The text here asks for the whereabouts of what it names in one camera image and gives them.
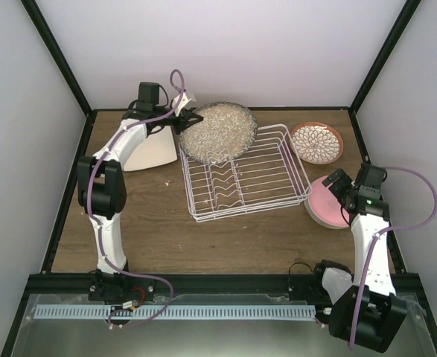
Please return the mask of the cream square plate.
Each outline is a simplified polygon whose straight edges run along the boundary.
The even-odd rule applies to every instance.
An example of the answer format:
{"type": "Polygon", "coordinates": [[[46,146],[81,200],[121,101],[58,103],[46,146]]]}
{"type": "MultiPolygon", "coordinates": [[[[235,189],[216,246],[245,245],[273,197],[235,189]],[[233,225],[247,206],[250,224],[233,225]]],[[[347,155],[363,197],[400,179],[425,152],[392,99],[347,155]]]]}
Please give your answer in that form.
{"type": "Polygon", "coordinates": [[[123,170],[133,172],[163,166],[177,160],[176,146],[169,126],[150,135],[128,158],[123,170]]]}

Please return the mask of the pink round plate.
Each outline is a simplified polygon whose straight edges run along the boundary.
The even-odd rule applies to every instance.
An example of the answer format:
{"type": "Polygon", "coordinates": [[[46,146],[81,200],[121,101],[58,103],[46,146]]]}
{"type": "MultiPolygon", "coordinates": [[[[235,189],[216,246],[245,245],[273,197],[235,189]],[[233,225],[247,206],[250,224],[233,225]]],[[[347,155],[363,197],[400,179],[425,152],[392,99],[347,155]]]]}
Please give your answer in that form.
{"type": "Polygon", "coordinates": [[[311,192],[304,206],[311,219],[329,229],[348,227],[349,215],[341,211],[341,205],[327,187],[323,185],[326,176],[321,176],[311,184],[311,192]]]}

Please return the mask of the dark speckled round plate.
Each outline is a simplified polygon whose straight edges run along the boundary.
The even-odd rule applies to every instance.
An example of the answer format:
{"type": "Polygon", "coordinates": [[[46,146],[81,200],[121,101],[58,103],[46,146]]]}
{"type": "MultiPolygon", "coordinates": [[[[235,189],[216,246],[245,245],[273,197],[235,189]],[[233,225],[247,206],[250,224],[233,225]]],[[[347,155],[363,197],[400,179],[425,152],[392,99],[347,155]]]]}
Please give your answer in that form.
{"type": "Polygon", "coordinates": [[[195,161],[231,161],[242,156],[255,141],[258,123],[245,106],[216,102],[195,109],[194,113],[203,120],[180,134],[179,145],[195,161]]]}

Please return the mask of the floral plate with orange rim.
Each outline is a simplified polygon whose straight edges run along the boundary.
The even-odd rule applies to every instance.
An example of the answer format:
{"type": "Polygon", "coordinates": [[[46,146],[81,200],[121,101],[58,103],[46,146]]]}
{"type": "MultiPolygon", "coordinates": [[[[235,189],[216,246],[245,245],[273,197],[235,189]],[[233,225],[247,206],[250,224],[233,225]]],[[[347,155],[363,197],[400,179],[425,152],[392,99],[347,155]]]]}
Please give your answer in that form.
{"type": "Polygon", "coordinates": [[[301,160],[320,165],[335,162],[344,149],[338,131],[317,122],[303,123],[295,127],[290,134],[290,144],[301,160]]]}

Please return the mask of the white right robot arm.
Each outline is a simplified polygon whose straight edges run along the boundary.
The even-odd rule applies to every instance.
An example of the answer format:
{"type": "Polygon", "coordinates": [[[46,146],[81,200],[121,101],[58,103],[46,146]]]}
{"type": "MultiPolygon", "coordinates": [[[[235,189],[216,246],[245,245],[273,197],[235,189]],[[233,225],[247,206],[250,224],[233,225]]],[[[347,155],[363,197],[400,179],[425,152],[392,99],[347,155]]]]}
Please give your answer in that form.
{"type": "Polygon", "coordinates": [[[389,270],[387,233],[389,205],[381,196],[386,170],[363,163],[356,178],[337,169],[323,187],[348,214],[354,238],[354,270],[323,261],[310,282],[313,295],[330,298],[329,333],[378,353],[388,350],[406,318],[406,304],[396,296],[389,270]]]}

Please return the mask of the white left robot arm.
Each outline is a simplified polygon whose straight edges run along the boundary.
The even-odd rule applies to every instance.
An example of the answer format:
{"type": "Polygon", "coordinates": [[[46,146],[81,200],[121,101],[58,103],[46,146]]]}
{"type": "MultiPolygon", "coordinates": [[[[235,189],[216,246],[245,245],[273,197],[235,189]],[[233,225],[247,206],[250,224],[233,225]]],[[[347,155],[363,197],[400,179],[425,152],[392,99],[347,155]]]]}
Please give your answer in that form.
{"type": "Polygon", "coordinates": [[[140,83],[138,98],[126,112],[114,135],[91,156],[77,162],[78,202],[95,232],[97,269],[106,274],[124,274],[127,258],[121,241],[121,212],[127,200],[124,165],[149,136],[170,126],[179,134],[202,121],[185,107],[195,100],[178,89],[171,107],[159,105],[158,83],[140,83]]]}

